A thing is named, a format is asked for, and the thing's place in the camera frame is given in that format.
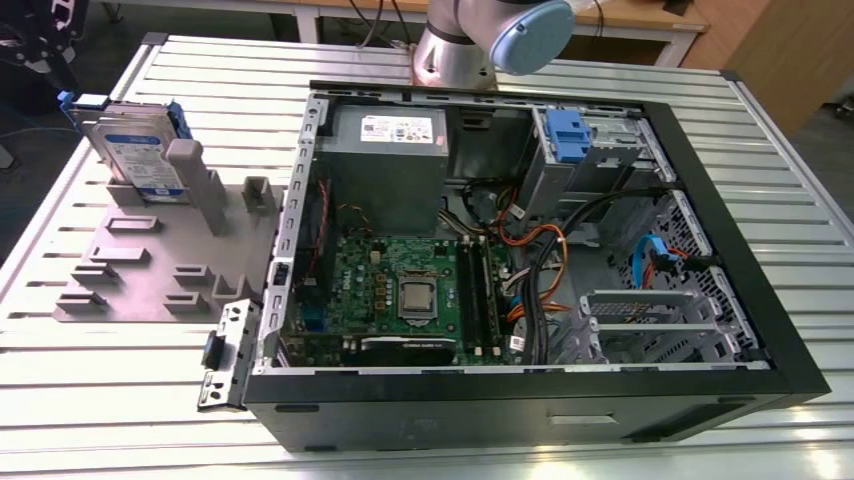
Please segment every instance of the floor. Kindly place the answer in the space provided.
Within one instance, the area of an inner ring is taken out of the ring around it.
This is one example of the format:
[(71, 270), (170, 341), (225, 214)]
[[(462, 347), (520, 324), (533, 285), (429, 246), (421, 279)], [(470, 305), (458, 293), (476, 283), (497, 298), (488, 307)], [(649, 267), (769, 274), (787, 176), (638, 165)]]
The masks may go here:
[[(256, 40), (297, 40), (297, 28), (289, 17), (272, 18), (257, 13), (154, 8), (125, 5), (125, 20), (113, 24), (98, 3), (87, 18), (87, 36), (78, 45), (73, 67), (83, 90), (109, 93), (147, 32), (170, 32)], [(365, 27), (356, 20), (326, 20), (326, 41), (356, 44)], [(414, 38), (421, 28), (410, 26)], [(381, 33), (404, 39), (398, 25), (384, 25)], [(7, 132), (34, 126), (67, 128), (69, 120), (57, 109), (55, 91), (43, 78), (26, 69), (0, 63), (0, 146), (17, 158), (11, 168), (0, 169), (0, 264), (15, 246), (30, 218), (39, 208), (54, 180), (77, 146), (79, 137), (65, 131), (31, 131), (3, 138)], [(854, 218), (854, 119), (843, 121), (831, 110), (821, 110), (793, 143), (807, 162)]]

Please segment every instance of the aluminum workbench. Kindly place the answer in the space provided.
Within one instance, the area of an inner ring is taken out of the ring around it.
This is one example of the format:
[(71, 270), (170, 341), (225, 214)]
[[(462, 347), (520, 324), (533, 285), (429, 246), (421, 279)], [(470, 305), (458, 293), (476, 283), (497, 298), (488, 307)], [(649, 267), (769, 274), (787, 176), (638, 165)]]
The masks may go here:
[[(224, 182), (265, 175), (285, 185), (309, 81), (405, 84), (408, 62), (386, 49), (173, 36), (141, 47), (113, 95), (174, 96)], [(209, 325), (51, 318), (111, 202), (109, 169), (83, 141), (0, 270), (0, 472), (854, 477), (854, 228), (744, 85), (717, 72), (564, 61), (500, 81), (505, 91), (673, 105), (833, 393), (680, 444), (290, 454), (252, 414), (197, 413)]]

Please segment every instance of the wire bundle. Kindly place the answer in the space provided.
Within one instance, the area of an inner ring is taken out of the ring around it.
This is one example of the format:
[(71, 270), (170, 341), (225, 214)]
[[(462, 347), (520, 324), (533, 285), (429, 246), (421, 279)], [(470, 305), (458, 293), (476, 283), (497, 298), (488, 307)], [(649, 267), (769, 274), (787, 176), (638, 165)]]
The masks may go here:
[[(374, 37), (380, 38), (392, 47), (396, 47), (396, 44), (393, 43), (393, 41), (389, 40), (389, 38), (386, 38), (382, 33), (377, 32), (377, 28), (380, 26), (380, 22), (381, 22), (381, 19), (384, 17), (384, 8), (385, 8), (385, 5), (386, 5), (386, 0), (380, 0), (380, 6), (377, 8), (377, 17), (374, 18), (374, 23), (372, 23), (369, 21), (369, 19), (366, 18), (365, 14), (362, 13), (362, 9), (360, 9), (360, 7), (357, 5), (356, 0), (350, 0), (350, 5), (353, 6), (353, 9), (357, 11), (357, 15), (360, 15), (360, 18), (362, 19), (362, 22), (369, 27), (369, 34), (366, 35), (365, 40), (357, 46), (357, 48), (368, 47), (369, 44), (372, 43), (372, 40), (374, 40)], [(410, 29), (408, 28), (406, 22), (404, 21), (404, 13), (401, 13), (401, 7), (398, 6), (398, 0), (392, 0), (392, 5), (396, 7), (396, 12), (398, 14), (398, 20), (401, 21), (401, 26), (404, 27), (404, 36), (406, 38), (406, 44), (412, 45), (413, 44), (413, 37), (410, 37)]]
[(644, 189), (621, 190), (618, 192), (606, 193), (585, 203), (564, 222), (564, 226), (561, 228), (562, 236), (554, 236), (546, 246), (541, 249), (537, 260), (532, 265), (532, 271), (528, 275), (528, 278), (525, 279), (525, 284), (522, 286), (522, 305), (526, 312), (524, 318), (526, 320), (526, 337), (529, 337), (526, 338), (525, 351), (522, 354), (524, 363), (537, 363), (541, 365), (548, 363), (548, 319), (545, 308), (540, 301), (541, 299), (538, 299), (540, 291), (537, 279), (540, 278), (544, 265), (546, 264), (546, 260), (549, 259), (552, 251), (557, 247), (560, 239), (564, 239), (562, 244), (566, 248), (566, 237), (570, 235), (570, 233), (578, 228), (582, 222), (597, 211), (600, 211), (604, 206), (609, 205), (616, 200), (625, 197), (659, 197), (667, 195), (668, 192), (668, 188), (653, 187)]
[[(687, 259), (691, 257), (691, 255), (685, 253), (683, 250), (680, 250), (679, 248), (669, 248), (668, 251), (676, 255), (680, 255), (683, 259)], [(653, 288), (655, 277), (656, 277), (656, 265), (653, 265), (653, 262), (651, 262), (648, 263), (647, 268), (644, 269), (644, 284), (641, 285), (641, 288)]]

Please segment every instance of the wooden table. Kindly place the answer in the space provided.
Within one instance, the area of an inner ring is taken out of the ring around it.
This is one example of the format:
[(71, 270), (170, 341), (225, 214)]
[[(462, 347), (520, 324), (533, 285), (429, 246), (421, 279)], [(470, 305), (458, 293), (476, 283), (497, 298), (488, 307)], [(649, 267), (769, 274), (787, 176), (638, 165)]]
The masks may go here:
[[(689, 8), (685, 17), (663, 10), (661, 0), (601, 0), (605, 11), (602, 36), (664, 42), (656, 66), (679, 67), (697, 35), (709, 24), (697, 10)], [(297, 17), (301, 41), (320, 43), (318, 21), (322, 17), (358, 18), (349, 0), (122, 0), (119, 3), (170, 7), (207, 8), (290, 14)], [(430, 0), (398, 0), (408, 22), (428, 22)], [(366, 17), (374, 18), (380, 0), (357, 0)], [(577, 12), (576, 35), (596, 35), (600, 13), (596, 8)], [(397, 21), (392, 1), (386, 1), (384, 20)]]

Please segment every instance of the orange wire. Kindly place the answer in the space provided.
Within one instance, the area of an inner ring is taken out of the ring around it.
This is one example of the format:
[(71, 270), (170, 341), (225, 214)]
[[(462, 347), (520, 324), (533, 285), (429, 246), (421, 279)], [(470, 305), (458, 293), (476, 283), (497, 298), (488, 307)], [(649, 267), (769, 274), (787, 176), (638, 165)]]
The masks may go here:
[(683, 250), (680, 250), (679, 248), (669, 248), (668, 251), (671, 253), (676, 253), (677, 255), (680, 255), (683, 258), (689, 258), (691, 255), (688, 253), (685, 253)]
[[(522, 311), (521, 307), (522, 305), (517, 305), (517, 308), (514, 308), (510, 311), (510, 314), (508, 315), (509, 322), (514, 322), (525, 316), (525, 312)], [(544, 305), (544, 310), (546, 310), (548, 312), (569, 312), (573, 309), (566, 305), (558, 305), (557, 303), (548, 303)]]

